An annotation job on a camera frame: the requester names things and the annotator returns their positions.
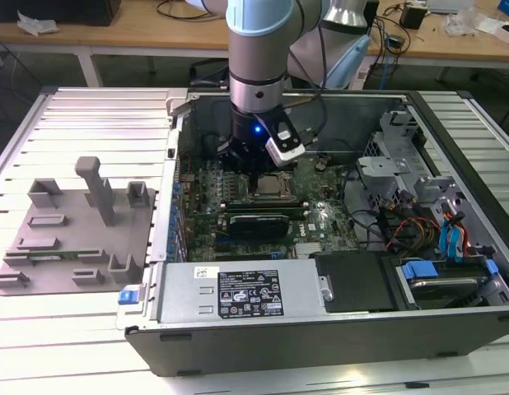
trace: black plastic cover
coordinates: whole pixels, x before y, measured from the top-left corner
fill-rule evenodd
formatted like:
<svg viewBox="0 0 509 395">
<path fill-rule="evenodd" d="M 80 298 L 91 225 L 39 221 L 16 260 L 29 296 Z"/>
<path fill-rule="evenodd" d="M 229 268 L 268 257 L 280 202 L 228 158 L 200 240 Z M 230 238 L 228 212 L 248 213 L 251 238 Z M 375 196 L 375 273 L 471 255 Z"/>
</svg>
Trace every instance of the black plastic cover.
<svg viewBox="0 0 509 395">
<path fill-rule="evenodd" d="M 287 235 L 288 216 L 233 216 L 229 235 L 234 240 L 275 240 Z"/>
<path fill-rule="evenodd" d="M 328 277 L 334 299 L 328 313 L 397 311 L 408 309 L 388 253 L 344 251 L 316 254 L 319 276 Z"/>
</svg>

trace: workbench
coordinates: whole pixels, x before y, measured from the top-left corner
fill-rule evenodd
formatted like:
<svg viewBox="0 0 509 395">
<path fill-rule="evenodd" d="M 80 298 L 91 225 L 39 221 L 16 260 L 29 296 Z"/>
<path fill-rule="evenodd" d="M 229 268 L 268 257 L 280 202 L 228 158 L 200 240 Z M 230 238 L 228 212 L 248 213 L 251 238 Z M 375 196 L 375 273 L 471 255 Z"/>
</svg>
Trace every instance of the workbench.
<svg viewBox="0 0 509 395">
<path fill-rule="evenodd" d="M 474 100 L 454 92 L 422 95 L 480 175 L 499 176 L 498 164 L 509 166 L 505 133 Z M 166 96 L 167 89 L 138 88 L 64 88 L 39 96 L 0 157 L 0 265 L 31 204 L 26 192 L 33 179 L 86 187 L 73 171 L 79 156 L 98 156 L 100 175 L 113 188 L 140 180 L 160 190 Z M 471 129 L 478 137 L 465 144 Z M 497 155 L 484 156 L 483 144 Z M 426 148 L 440 157 L 432 142 Z M 493 188 L 502 186 L 492 180 Z M 508 202 L 509 185 L 504 189 L 495 196 Z M 461 357 L 159 378 L 116 328 L 117 299 L 116 292 L 0 297 L 0 394 L 509 393 L 509 336 Z"/>
<path fill-rule="evenodd" d="M 382 0 L 379 15 L 397 0 Z M 13 51 L 38 53 L 72 53 L 81 64 L 88 86 L 102 86 L 92 55 L 139 55 L 189 58 L 226 58 L 227 27 L 224 21 L 188 23 L 174 21 L 156 12 L 159 2 L 153 0 L 122 0 L 118 15 L 108 27 L 58 24 L 61 30 L 34 37 L 13 23 L 0 24 L 0 40 Z M 507 18 L 497 10 L 497 1 L 478 0 L 478 8 L 488 16 Z M 180 3 L 173 7 L 176 15 L 197 15 L 198 10 Z M 400 12 L 390 18 L 398 21 Z M 399 58 L 399 64 L 439 67 L 509 68 L 509 44 L 492 35 L 479 32 L 476 36 L 449 38 L 442 31 L 444 16 L 430 15 L 419 30 L 411 30 L 412 44 Z M 387 29 L 395 28 L 387 22 Z M 379 51 L 378 34 L 361 67 L 362 85 L 367 68 Z"/>
</svg>

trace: blue release tab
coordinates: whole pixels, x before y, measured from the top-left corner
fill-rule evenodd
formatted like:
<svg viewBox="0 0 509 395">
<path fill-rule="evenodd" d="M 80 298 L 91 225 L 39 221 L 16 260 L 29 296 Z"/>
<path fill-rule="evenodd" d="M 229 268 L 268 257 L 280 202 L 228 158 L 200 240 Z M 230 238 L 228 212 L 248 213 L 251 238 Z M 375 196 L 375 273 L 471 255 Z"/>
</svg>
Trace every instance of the blue release tab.
<svg viewBox="0 0 509 395">
<path fill-rule="evenodd" d="M 410 261 L 404 264 L 401 269 L 403 270 L 404 278 L 407 280 L 438 276 L 432 261 Z"/>
<path fill-rule="evenodd" d="M 137 304 L 139 297 L 138 290 L 120 290 L 119 291 L 119 299 L 117 303 L 119 304 Z"/>
<path fill-rule="evenodd" d="M 487 261 L 485 261 L 485 265 L 487 265 L 487 269 L 489 273 L 491 273 L 491 276 L 498 274 L 499 272 L 498 266 L 492 259 L 488 259 Z"/>
</svg>

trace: floor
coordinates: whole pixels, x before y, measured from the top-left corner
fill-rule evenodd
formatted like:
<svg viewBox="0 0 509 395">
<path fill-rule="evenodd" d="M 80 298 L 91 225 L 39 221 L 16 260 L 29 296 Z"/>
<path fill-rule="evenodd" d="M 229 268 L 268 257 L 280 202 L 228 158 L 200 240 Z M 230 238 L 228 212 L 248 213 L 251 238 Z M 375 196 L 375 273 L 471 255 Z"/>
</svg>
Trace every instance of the floor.
<svg viewBox="0 0 509 395">
<path fill-rule="evenodd" d="M 22 53 L 20 60 L 45 86 L 85 86 L 78 61 L 73 55 Z M 105 86 L 187 86 L 189 65 L 194 59 L 155 58 L 156 74 L 148 72 L 147 59 L 131 56 L 97 56 L 95 58 Z M 215 66 L 207 66 L 211 72 Z M 366 89 L 379 89 L 381 73 L 371 76 Z M 477 81 L 471 81 L 472 70 L 452 68 L 444 82 L 435 80 L 436 67 L 400 66 L 388 78 L 386 89 L 425 91 L 469 91 L 500 122 L 509 109 L 509 70 L 482 70 Z M 12 56 L 5 56 L 0 69 L 0 153 L 15 132 L 39 91 L 35 80 Z M 509 134 L 509 117 L 504 124 Z"/>
</svg>

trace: warning label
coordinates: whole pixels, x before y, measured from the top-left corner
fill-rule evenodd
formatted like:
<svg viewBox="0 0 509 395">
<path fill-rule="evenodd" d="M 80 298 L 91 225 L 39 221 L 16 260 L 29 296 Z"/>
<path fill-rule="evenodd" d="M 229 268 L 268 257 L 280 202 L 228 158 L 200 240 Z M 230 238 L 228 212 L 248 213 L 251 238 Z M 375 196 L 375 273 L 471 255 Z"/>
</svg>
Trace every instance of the warning label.
<svg viewBox="0 0 509 395">
<path fill-rule="evenodd" d="M 222 318 L 284 315 L 278 270 L 218 273 L 218 314 Z"/>
</svg>

